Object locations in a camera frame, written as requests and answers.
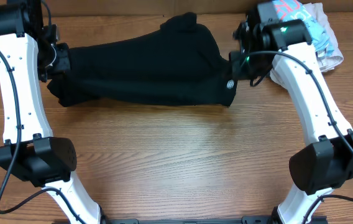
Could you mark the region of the black t-shirt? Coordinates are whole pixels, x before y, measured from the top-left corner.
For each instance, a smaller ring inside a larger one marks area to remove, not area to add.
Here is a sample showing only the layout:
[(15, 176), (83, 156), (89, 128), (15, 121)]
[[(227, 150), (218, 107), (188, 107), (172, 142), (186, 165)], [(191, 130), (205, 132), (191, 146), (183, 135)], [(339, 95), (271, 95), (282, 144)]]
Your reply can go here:
[(193, 12), (155, 32), (68, 51), (71, 69), (47, 85), (64, 106), (111, 98), (166, 106), (230, 106), (237, 82), (210, 30)]

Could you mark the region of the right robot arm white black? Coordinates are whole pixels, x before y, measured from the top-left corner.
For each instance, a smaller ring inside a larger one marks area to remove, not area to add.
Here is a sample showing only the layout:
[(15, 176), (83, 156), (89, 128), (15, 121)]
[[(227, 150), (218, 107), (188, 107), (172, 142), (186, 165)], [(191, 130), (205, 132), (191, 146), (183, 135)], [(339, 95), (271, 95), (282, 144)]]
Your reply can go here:
[(326, 223), (314, 215), (334, 191), (353, 178), (353, 128), (337, 107), (320, 71), (315, 47), (300, 19), (282, 21), (273, 2), (248, 11), (229, 54), (234, 81), (256, 86), (271, 77), (289, 93), (306, 146), (289, 160), (293, 185), (270, 215), (244, 216), (243, 223)]

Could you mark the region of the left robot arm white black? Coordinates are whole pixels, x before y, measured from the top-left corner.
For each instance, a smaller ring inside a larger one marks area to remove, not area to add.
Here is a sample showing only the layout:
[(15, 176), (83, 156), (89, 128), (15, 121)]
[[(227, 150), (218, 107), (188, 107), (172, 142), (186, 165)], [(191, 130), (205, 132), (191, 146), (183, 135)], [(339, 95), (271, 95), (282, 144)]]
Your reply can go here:
[(60, 43), (57, 26), (43, 22), (47, 9), (44, 1), (0, 5), (0, 167), (40, 194), (48, 193), (70, 223), (105, 223), (101, 207), (76, 174), (73, 143), (53, 135), (45, 114), (40, 84), (70, 68), (68, 46)]

